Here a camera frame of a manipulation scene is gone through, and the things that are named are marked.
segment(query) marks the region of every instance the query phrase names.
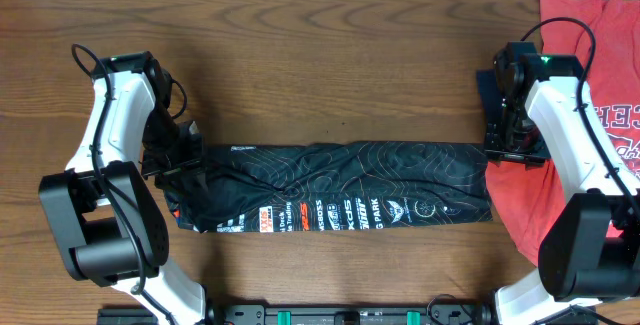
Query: red t-shirt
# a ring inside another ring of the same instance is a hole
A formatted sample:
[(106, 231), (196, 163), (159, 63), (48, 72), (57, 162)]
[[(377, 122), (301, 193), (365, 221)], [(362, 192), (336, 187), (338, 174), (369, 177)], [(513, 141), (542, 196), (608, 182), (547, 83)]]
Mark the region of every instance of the red t-shirt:
[[(594, 31), (596, 55), (587, 81), (595, 110), (618, 154), (640, 178), (640, 0), (540, 0), (541, 20), (558, 16), (582, 20)], [(556, 22), (541, 33), (544, 53), (576, 54), (586, 63), (591, 44), (581, 27)], [(490, 163), (486, 178), (518, 250), (537, 265), (540, 243), (565, 206), (553, 162), (529, 170)]]

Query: black fabric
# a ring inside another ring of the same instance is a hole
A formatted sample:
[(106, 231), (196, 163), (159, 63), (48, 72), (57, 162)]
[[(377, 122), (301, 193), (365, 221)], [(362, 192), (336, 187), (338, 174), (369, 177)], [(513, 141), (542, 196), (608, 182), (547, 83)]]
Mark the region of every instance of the black fabric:
[(180, 227), (198, 231), (357, 230), (491, 220), (477, 145), (211, 147), (200, 179), (166, 191)]

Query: wood grain surface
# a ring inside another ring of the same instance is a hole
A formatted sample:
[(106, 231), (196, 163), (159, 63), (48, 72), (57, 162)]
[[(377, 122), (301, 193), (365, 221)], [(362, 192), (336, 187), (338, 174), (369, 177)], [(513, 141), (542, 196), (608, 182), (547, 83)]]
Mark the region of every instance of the wood grain surface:
[[(210, 143), (480, 142), (474, 73), (538, 14), (538, 0), (0, 0), (0, 321), (89, 324), (98, 308), (134, 304), (67, 275), (37, 197), (93, 104), (71, 43), (150, 50)], [(200, 235), (153, 194), (172, 256), (221, 303), (426, 304), (480, 298), (533, 269), (499, 221)], [(600, 311), (640, 319), (638, 303)]]

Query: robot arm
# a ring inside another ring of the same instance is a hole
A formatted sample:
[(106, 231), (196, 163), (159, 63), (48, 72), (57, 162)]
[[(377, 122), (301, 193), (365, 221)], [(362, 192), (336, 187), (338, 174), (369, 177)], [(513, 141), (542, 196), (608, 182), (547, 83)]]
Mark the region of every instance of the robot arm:
[[(574, 56), (537, 54), (532, 43), (509, 43), (496, 56), (502, 119), (488, 134), (494, 159), (531, 164), (547, 150), (562, 181), (567, 206), (541, 244), (539, 268), (495, 294), (501, 324), (531, 324), (570, 305), (591, 306), (640, 291), (636, 214), (609, 175), (578, 111), (582, 67)], [(632, 196), (640, 181), (615, 151), (595, 113), (588, 84), (586, 117)], [(606, 239), (610, 222), (624, 233)]]
[[(90, 73), (95, 102), (82, 143), (65, 172), (45, 176), (40, 184), (42, 206), (63, 262), (76, 280), (89, 279), (130, 294), (160, 323), (204, 321), (204, 288), (169, 258), (167, 227), (142, 176), (156, 175), (156, 182), (162, 182), (167, 174), (198, 168), (202, 152), (193, 149), (202, 147), (202, 138), (193, 133), (193, 123), (178, 125), (169, 115), (173, 80), (149, 52), (101, 61), (109, 69), (112, 99), (97, 163), (136, 239), (127, 235), (117, 216), (95, 221), (83, 216), (96, 206), (110, 204), (106, 189), (96, 181), (91, 159), (108, 85), (101, 67), (96, 66)], [(143, 254), (146, 285), (142, 291), (134, 241)]]

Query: black cable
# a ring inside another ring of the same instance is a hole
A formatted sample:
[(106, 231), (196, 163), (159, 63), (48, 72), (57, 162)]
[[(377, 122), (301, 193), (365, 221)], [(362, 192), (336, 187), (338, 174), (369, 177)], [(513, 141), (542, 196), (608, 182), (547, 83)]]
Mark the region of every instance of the black cable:
[(156, 310), (161, 312), (162, 315), (164, 315), (164, 318), (167, 319), (167, 322), (169, 323), (169, 325), (175, 325), (175, 321), (173, 320), (173, 315), (169, 310), (167, 310), (164, 306), (160, 305), (160, 303), (158, 303), (156, 299), (152, 298), (148, 292), (143, 291), (142, 294), (140, 295), (142, 295), (142, 298), (147, 300), (147, 302), (151, 304), (151, 306), (153, 306)]
[[(436, 297), (434, 297), (433, 299), (431, 299), (431, 301), (429, 301), (429, 305), (427, 305), (427, 316), (431, 319), (431, 321), (435, 322), (436, 325), (444, 325), (444, 324), (433, 317), (433, 315), (431, 314), (431, 306), (433, 305), (434, 301), (436, 301), (436, 300), (438, 300), (440, 298), (443, 298), (443, 297), (448, 297), (448, 298), (451, 298), (453, 300), (458, 301), (458, 298), (453, 296), (453, 295), (451, 295), (451, 294), (440, 294), (440, 295), (437, 295)], [(471, 315), (471, 313), (467, 309), (465, 309), (464, 305), (462, 305), (462, 304), (456, 304), (456, 305), (458, 305), (460, 307), (460, 309), (462, 309), (462, 312), (464, 312), (469, 317), (469, 319), (471, 319), (471, 321), (474, 320), (473, 315)]]
[(182, 108), (180, 109), (180, 111), (178, 111), (177, 114), (173, 115), (171, 118), (172, 119), (177, 119), (180, 117), (180, 115), (184, 114), (184, 111), (187, 110), (187, 93), (184, 91), (184, 88), (182, 87), (182, 85), (177, 82), (176, 80), (171, 80), (171, 83), (178, 85), (178, 88), (180, 89), (180, 92), (182, 93), (182, 98), (184, 100), (182, 100)]
[(93, 165), (93, 173), (96, 180), (98, 181), (98, 185), (100, 186), (105, 196), (111, 203), (111, 206), (113, 207), (113, 212), (118, 217), (118, 219), (122, 222), (122, 225), (125, 228), (125, 231), (127, 232), (127, 236), (129, 236), (129, 238), (131, 239), (131, 244), (133, 245), (133, 249), (138, 259), (138, 273), (140, 276), (140, 280), (137, 286), (134, 286), (131, 289), (131, 294), (140, 295), (144, 290), (144, 286), (147, 279), (145, 275), (145, 265), (144, 265), (144, 259), (142, 257), (140, 240), (138, 239), (135, 232), (133, 231), (133, 227), (131, 226), (131, 223), (129, 223), (129, 220), (127, 219), (127, 217), (124, 215), (122, 208), (120, 207), (115, 197), (111, 193), (109, 186), (107, 186), (106, 180), (104, 179), (102, 172), (100, 172), (100, 167), (98, 166), (98, 153), (100, 152), (100, 137), (102, 135), (102, 130), (104, 128), (104, 122), (107, 118), (107, 114), (109, 113), (109, 107), (111, 106), (111, 101), (113, 100), (113, 90), (111, 88), (111, 79), (109, 78), (109, 73), (107, 72), (107, 69), (104, 66), (104, 64), (100, 61), (100, 59), (98, 59), (98, 57), (91, 50), (89, 50), (87, 47), (83, 45), (73, 44), (71, 45), (71, 55), (73, 56), (73, 59), (76, 61), (80, 69), (82, 69), (82, 71), (85, 74), (91, 76), (91, 73), (87, 70), (87, 68), (84, 65), (82, 65), (82, 63), (78, 59), (77, 49), (80, 49), (84, 51), (87, 55), (89, 55), (91, 59), (95, 61), (96, 66), (99, 66), (104, 73), (104, 80), (105, 80), (105, 86), (106, 86), (105, 103), (102, 108), (102, 112), (100, 113), (100, 117), (98, 118), (96, 131), (93, 135), (93, 143), (90, 146), (91, 164)]
[[(529, 30), (522, 37), (520, 41), (525, 41), (529, 37), (529, 35), (531, 35), (533, 32), (535, 32), (542, 26), (548, 23), (557, 22), (557, 21), (566, 21), (566, 22), (577, 24), (587, 32), (587, 35), (589, 35), (589, 39), (591, 40), (591, 50), (589, 52), (589, 59), (587, 60), (587, 64), (585, 65), (584, 71), (582, 72), (582, 76), (580, 76), (580, 79), (578, 80), (578, 88), (576, 90), (576, 110), (580, 114), (582, 123), (584, 124), (584, 127), (587, 130), (587, 134), (589, 134), (589, 138), (591, 139), (593, 146), (596, 148), (598, 155), (600, 155), (600, 158), (602, 159), (604, 166), (607, 168), (607, 171), (609, 172), (608, 176), (610, 176), (613, 179), (613, 181), (616, 183), (618, 188), (620, 188), (620, 191), (622, 191), (622, 194), (624, 195), (625, 199), (633, 209), (635, 216), (638, 218), (638, 220), (640, 220), (640, 207), (638, 207), (638, 204), (633, 198), (633, 195), (631, 195), (631, 192), (629, 191), (629, 189), (627, 189), (627, 187), (622, 182), (620, 175), (618, 175), (618, 169), (613, 166), (604, 148), (598, 141), (598, 137), (596, 136), (596, 133), (593, 130), (593, 127), (591, 127), (591, 123), (589, 122), (589, 119), (587, 118), (587, 113), (585, 111), (585, 108), (588, 106), (588, 104), (585, 104), (582, 101), (582, 89), (584, 88), (584, 83), (587, 80), (587, 75), (589, 74), (589, 70), (591, 70), (591, 65), (593, 64), (593, 59), (595, 58), (595, 55), (596, 55), (596, 37), (593, 34), (593, 31), (591, 30), (589, 25), (585, 24), (584, 22), (578, 19), (574, 19), (570, 17), (555, 17), (555, 18), (547, 19), (539, 23), (538, 25), (534, 26), (533, 28), (531, 28), (531, 30)], [(625, 210), (625, 207), (621, 206), (614, 214), (614, 219), (618, 218), (618, 215), (620, 215), (623, 210)]]
[(567, 316), (567, 315), (569, 315), (571, 313), (573, 313), (573, 311), (571, 310), (571, 307), (568, 307), (568, 308), (566, 308), (566, 309), (564, 309), (564, 310), (562, 310), (562, 311), (560, 311), (558, 313), (555, 313), (553, 315), (549, 315), (544, 319), (536, 320), (536, 321), (533, 322), (532, 325), (548, 324), (548, 323), (554, 322), (556, 320), (562, 319), (563, 317), (565, 317), (565, 316)]

